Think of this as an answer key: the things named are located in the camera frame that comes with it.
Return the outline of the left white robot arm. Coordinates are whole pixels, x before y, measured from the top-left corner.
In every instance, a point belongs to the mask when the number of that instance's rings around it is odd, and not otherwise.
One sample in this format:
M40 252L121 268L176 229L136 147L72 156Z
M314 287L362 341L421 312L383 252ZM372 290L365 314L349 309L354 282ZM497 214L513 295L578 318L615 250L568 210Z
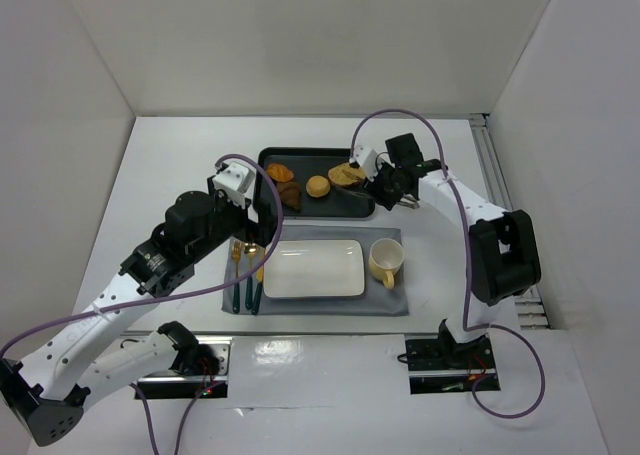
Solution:
M249 178L220 172L205 192L181 194L151 237L134 249L107 287L61 331L17 361L1 360L1 396L40 447L67 436L101 399L156 371L180 371L200 345L168 322L128 348L103 352L133 322L167 301L202 259L230 238L274 248L284 218L279 201L246 198Z

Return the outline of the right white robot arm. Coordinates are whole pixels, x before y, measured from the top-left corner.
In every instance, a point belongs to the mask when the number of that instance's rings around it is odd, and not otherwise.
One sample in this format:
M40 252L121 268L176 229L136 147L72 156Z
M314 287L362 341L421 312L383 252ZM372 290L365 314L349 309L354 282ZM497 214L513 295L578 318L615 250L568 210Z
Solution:
M363 171L365 196L388 211L406 198L423 201L462 230L463 304L441 322L437 335L438 354L453 360L480 344L503 300L540 281L533 223L525 211L499 207L460 182L443 152L425 159L413 134L393 137L385 145L387 160L370 147L351 143L349 164Z

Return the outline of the speckled bread slice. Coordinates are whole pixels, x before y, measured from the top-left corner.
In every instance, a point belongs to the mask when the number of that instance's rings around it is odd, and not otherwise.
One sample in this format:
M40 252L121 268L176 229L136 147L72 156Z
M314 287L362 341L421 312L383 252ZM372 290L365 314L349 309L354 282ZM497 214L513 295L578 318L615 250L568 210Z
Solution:
M343 188L359 185L365 178L366 175L361 168L352 167L348 162L334 166L328 171L329 181Z

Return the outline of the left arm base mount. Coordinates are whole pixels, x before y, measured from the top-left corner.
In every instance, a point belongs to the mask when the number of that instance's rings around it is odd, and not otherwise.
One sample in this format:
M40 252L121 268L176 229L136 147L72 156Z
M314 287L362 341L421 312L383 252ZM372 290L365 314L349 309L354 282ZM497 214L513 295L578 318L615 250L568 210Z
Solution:
M135 384L150 400L224 399L228 396L228 366L231 342L227 339L197 337L177 321L161 325L153 335L162 335L177 349L166 368L138 379Z

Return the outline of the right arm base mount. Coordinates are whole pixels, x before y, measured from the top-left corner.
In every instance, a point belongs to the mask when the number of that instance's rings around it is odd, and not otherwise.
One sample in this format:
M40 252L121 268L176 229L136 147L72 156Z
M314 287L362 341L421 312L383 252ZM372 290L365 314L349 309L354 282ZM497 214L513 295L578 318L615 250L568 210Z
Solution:
M433 336L405 338L404 352L396 356L406 366L412 395L499 391L500 382L487 335L471 342L454 341L442 322Z

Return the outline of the metal tongs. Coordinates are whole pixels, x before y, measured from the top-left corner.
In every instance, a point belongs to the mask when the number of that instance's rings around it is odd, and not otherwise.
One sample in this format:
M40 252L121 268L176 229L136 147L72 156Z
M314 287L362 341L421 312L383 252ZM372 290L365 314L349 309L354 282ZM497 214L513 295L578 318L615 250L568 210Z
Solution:
M335 186L331 183L331 188L338 191L339 193L346 195L345 193L339 190L339 186ZM405 207L412 210L418 209L420 207L419 202L415 198L411 198L409 196L403 196L397 202L393 202L393 203L381 202L377 200L374 196L372 197L373 197L372 200L367 200L367 199L363 199L363 200L366 200L367 202L383 207L387 211L391 211L395 207Z

